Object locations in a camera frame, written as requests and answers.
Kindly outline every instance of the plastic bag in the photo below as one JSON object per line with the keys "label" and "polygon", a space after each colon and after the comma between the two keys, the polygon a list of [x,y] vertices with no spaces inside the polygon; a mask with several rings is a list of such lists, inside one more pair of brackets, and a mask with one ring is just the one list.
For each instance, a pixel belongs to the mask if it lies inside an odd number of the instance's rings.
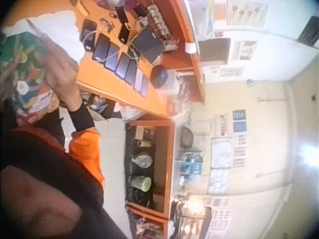
{"label": "plastic bag", "polygon": [[153,163],[153,159],[148,153],[142,152],[132,158],[132,162],[140,168],[149,168]]}
{"label": "plastic bag", "polygon": [[213,18],[211,16],[208,0],[189,2],[196,34],[199,41],[211,39],[214,35]]}

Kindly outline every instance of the person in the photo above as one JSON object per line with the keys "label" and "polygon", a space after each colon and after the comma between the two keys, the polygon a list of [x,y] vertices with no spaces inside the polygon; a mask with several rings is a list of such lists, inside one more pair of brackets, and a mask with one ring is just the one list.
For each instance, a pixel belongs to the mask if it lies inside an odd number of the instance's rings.
{"label": "person", "polygon": [[[2,114],[2,235],[124,239],[126,236],[103,209],[100,135],[80,97],[78,65],[46,35],[42,40],[48,54],[39,60],[46,67],[46,82],[66,104],[76,132],[66,153],[58,110],[33,126],[14,129],[9,127],[14,120]],[[1,72],[1,81],[18,64],[19,58],[13,59]]]}

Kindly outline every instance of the hand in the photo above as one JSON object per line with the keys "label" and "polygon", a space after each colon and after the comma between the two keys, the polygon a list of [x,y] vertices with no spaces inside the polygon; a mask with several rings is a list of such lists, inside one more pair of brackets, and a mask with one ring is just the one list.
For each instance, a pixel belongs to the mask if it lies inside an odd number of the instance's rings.
{"label": "hand", "polygon": [[65,102],[70,111],[76,111],[82,104],[76,77],[78,64],[45,34],[42,37],[47,49],[44,58],[46,81],[56,95]]}

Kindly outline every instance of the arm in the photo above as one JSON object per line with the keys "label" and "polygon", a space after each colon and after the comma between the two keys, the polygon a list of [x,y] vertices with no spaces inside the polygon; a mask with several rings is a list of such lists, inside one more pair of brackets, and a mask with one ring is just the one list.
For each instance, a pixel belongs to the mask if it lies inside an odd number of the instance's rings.
{"label": "arm", "polygon": [[100,167],[100,134],[94,127],[93,119],[84,104],[77,111],[69,113],[77,130],[69,144],[69,154],[104,186],[105,180]]}
{"label": "arm", "polygon": [[80,97],[76,84],[79,67],[61,47],[46,35],[43,35],[42,38],[47,49],[47,56],[43,60],[46,66],[46,82],[66,104],[76,129],[69,145],[69,154],[103,186],[104,177],[100,167],[100,134],[95,130],[93,119]]}

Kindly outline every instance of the wire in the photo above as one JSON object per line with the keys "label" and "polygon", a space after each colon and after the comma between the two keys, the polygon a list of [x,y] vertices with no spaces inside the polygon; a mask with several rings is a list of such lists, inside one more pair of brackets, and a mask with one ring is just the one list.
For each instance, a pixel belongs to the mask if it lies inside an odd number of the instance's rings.
{"label": "wire", "polygon": [[136,27],[134,27],[134,28],[130,28],[130,27],[128,26],[128,23],[127,23],[127,22],[125,22],[125,26],[126,26],[126,28],[127,28],[128,30],[130,30],[130,31],[133,31],[133,30],[136,30],[136,29],[139,28],[138,25],[137,25]]}
{"label": "wire", "polygon": [[[110,24],[110,21],[109,21],[109,25],[110,25],[111,28],[112,28],[112,32],[113,32],[115,38],[118,40],[118,42],[119,42],[120,44],[122,44],[121,41],[118,39],[117,35],[115,34],[114,27],[112,26],[112,24]],[[102,31],[101,31],[101,30],[94,30],[94,31],[89,32],[89,33],[83,38],[82,44],[84,45],[84,42],[86,41],[86,39],[87,39],[91,34],[94,34],[94,33],[96,33],[96,32],[102,32]],[[129,58],[131,58],[132,60],[137,60],[137,61],[140,60],[141,57],[138,57],[138,56],[137,56],[135,50],[131,47],[131,44],[126,44],[126,45],[130,48],[130,50],[132,51],[134,57],[131,57],[131,56],[128,55],[128,54],[127,54],[127,56],[128,56]],[[102,60],[93,60],[91,57],[89,57],[89,56],[87,55],[87,52],[85,52],[84,55],[85,55],[86,58],[88,58],[89,60],[91,60],[91,61],[93,61],[93,62],[103,62],[103,61],[106,61],[106,60],[110,59],[111,57],[114,57],[115,55],[117,55],[126,45],[121,46],[120,49],[119,49],[117,52],[115,52],[114,54],[112,54],[112,55],[110,55],[110,56],[108,56],[107,58],[102,59]],[[154,66],[157,66],[158,64],[160,64],[161,61],[162,61],[162,60],[159,60],[158,62],[156,62],[156,64],[154,64],[154,65],[151,64],[150,66],[143,67],[143,68],[144,68],[144,69],[153,68]]]}

